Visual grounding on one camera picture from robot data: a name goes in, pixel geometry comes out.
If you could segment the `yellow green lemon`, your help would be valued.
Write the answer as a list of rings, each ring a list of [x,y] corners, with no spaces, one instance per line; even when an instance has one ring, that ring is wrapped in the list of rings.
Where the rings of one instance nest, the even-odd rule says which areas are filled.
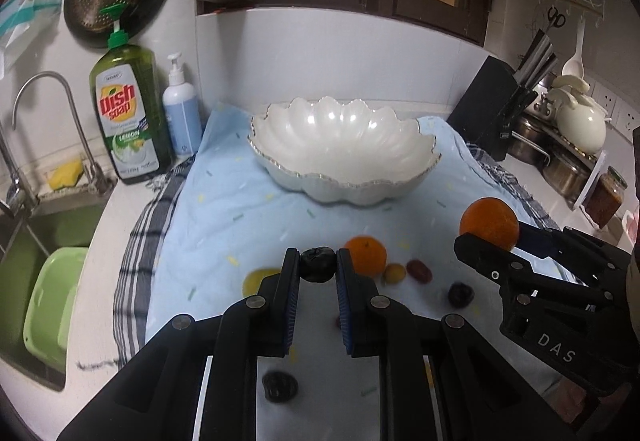
[[[242,284],[242,295],[244,298],[256,295],[259,291],[262,280],[268,276],[280,273],[278,268],[260,268],[254,270],[245,276]]]

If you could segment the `dark purple plum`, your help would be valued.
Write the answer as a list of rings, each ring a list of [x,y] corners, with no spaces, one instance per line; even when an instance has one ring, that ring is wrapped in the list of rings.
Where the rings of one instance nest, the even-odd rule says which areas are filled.
[[[449,305],[454,309],[466,308],[475,297],[474,288],[463,282],[454,282],[447,293]]]

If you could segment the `orange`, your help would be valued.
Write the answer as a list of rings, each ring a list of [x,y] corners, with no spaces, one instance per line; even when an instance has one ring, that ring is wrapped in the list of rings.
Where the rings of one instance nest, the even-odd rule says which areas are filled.
[[[480,198],[462,214],[459,234],[466,233],[510,251],[520,237],[520,223],[514,211],[504,201],[499,198]]]

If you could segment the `small yellow kumquat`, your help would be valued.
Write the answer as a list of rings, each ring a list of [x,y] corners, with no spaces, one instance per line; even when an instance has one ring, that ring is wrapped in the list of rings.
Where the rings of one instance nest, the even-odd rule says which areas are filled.
[[[407,276],[407,271],[401,263],[390,263],[386,265],[383,272],[383,281],[387,285],[395,285],[402,282]]]

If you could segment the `checkered grey kitchen cloth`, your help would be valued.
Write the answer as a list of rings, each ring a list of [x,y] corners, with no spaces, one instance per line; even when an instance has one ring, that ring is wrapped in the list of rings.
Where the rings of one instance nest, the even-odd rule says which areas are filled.
[[[482,167],[486,176],[497,183],[498,187],[520,201],[537,227],[554,230],[559,227],[533,195],[518,183],[518,179],[479,146],[466,143],[462,146],[462,155],[471,157],[472,163]],[[117,357],[112,363],[116,369],[122,369],[144,345],[144,328],[155,266],[160,259],[183,184],[194,162],[195,158],[191,156],[172,167],[167,174],[148,182],[155,195],[145,205],[129,234],[114,291],[112,328]]]

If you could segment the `chrome kitchen faucet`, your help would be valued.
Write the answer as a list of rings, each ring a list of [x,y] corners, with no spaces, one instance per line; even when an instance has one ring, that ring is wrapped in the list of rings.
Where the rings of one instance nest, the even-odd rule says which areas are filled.
[[[70,111],[70,117],[72,117],[74,128],[76,131],[77,138],[79,140],[79,144],[81,145],[82,154],[78,156],[78,160],[81,161],[82,169],[84,169],[84,175],[87,178],[87,187],[89,192],[92,194],[96,194],[99,198],[107,198],[108,195],[113,191],[115,180],[106,175],[102,168],[102,164],[96,158],[96,154],[93,154],[93,150],[90,146],[90,140],[87,139],[84,128],[82,128],[81,120],[79,118],[74,96],[72,89],[70,89],[70,84],[58,72],[55,71],[43,71],[32,75],[26,82],[18,89],[18,92],[14,98],[11,110],[11,127],[12,130],[17,129],[17,114],[18,108],[20,107],[21,100],[24,98],[24,93],[28,91],[29,87],[32,86],[37,80],[49,78],[55,80],[64,91],[64,97],[66,103],[68,105],[68,110]],[[44,120],[39,120],[39,127],[34,128],[42,128],[46,129],[49,134],[55,131],[55,135],[58,136],[62,129],[70,128],[70,126],[66,126],[60,123],[60,119],[56,120],[55,118],[60,116],[56,111],[58,105],[52,104],[50,94],[47,94],[47,114]]]

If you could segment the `glass jar with sauce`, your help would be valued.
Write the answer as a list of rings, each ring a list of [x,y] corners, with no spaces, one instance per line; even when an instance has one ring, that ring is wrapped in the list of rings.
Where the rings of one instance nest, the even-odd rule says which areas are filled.
[[[622,206],[628,184],[624,177],[613,167],[600,175],[594,185],[584,208],[587,216],[600,229],[603,229]]]

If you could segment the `steel pot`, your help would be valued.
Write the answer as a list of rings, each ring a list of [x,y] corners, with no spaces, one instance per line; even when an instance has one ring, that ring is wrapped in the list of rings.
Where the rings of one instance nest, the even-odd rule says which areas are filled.
[[[554,148],[550,160],[541,170],[544,180],[569,203],[577,200],[590,176],[590,171],[573,155]]]

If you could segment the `light blue towel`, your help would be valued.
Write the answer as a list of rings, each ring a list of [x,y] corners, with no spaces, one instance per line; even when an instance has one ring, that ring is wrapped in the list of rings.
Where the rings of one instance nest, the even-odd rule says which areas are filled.
[[[506,172],[491,175],[443,120],[425,116],[420,127],[435,136],[440,161],[416,190],[370,207],[321,205],[281,189],[258,164],[247,143],[245,113],[213,112],[155,262],[145,336],[180,313],[198,320],[223,313],[241,298],[250,273],[280,267],[290,248],[335,249],[353,237],[371,236],[383,244],[389,261],[420,260],[433,274],[427,284],[381,284],[382,294],[439,319],[450,311],[451,284],[470,285],[474,299],[463,310],[465,319],[538,393],[552,395],[559,374],[500,334],[497,286],[454,256],[459,221],[471,203],[499,198],[529,222],[525,198],[514,192]],[[333,283],[300,285],[291,353],[258,362],[261,373],[293,375],[299,391],[285,404],[258,399],[259,439],[378,439],[378,363],[349,357],[337,314]]]

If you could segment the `orange tangerine on towel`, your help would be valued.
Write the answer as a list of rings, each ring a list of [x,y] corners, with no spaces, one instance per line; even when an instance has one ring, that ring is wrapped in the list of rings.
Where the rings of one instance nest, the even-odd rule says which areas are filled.
[[[359,235],[349,239],[344,248],[352,259],[352,268],[363,276],[377,277],[386,268],[387,251],[385,246],[369,235]]]

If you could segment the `white ceramic kettle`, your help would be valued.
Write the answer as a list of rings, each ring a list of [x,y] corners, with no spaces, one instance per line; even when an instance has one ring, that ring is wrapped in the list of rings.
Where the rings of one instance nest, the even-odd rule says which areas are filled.
[[[574,75],[553,80],[547,97],[555,106],[560,134],[585,154],[597,154],[604,146],[608,113],[588,92],[590,85]]]

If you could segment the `black knife block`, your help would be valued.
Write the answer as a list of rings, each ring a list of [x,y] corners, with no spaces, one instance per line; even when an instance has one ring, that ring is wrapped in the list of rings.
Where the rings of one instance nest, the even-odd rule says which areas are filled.
[[[496,162],[506,158],[515,120],[537,94],[521,86],[506,62],[488,57],[447,118],[466,143]]]

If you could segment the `white ladle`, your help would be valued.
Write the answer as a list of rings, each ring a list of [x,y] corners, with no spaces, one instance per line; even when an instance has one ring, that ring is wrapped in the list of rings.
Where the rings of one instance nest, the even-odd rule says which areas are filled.
[[[582,60],[582,50],[584,49],[586,19],[581,16],[577,23],[576,42],[574,53],[562,66],[562,75],[576,76],[582,78],[585,76],[585,65]]]

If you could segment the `white scalloped ceramic bowl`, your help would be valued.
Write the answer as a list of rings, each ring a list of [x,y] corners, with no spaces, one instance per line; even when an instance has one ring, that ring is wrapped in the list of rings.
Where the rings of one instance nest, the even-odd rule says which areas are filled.
[[[322,204],[366,207],[402,198],[442,158],[437,138],[422,134],[417,120],[359,99],[271,104],[250,119],[247,139],[275,183]]]

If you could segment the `green plastic basin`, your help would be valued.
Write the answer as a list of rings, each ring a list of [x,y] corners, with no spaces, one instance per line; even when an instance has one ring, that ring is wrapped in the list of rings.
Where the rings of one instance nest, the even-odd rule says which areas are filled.
[[[88,247],[61,247],[44,261],[36,279],[23,325],[27,351],[39,361],[66,373],[70,319]]]

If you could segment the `black scissors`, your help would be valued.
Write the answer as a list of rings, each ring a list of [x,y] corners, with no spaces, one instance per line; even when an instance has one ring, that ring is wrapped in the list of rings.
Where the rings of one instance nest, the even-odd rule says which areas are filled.
[[[551,6],[547,12],[547,20],[546,31],[550,31],[552,28],[563,27],[566,24],[566,15],[555,6]]]

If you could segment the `white blue pump bottle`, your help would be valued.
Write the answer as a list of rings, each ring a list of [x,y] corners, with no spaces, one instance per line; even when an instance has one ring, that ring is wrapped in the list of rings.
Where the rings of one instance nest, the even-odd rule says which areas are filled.
[[[168,86],[163,93],[164,111],[175,157],[185,160],[198,153],[202,142],[198,95],[194,86],[186,81],[181,52],[171,53],[168,60],[170,68]]]

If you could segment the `yellow sponge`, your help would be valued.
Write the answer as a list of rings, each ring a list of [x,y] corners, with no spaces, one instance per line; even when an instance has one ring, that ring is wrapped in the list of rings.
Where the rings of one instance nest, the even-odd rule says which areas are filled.
[[[47,183],[52,191],[73,188],[84,174],[84,164],[77,158],[56,168],[49,176]]]

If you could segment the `green dish soap bottle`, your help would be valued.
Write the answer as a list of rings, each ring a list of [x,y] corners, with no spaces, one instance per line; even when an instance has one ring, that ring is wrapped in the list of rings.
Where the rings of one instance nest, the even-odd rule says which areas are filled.
[[[89,75],[96,118],[120,181],[134,184],[167,172],[172,152],[153,51],[129,41],[120,24],[126,5],[101,10],[113,23],[107,52]]]

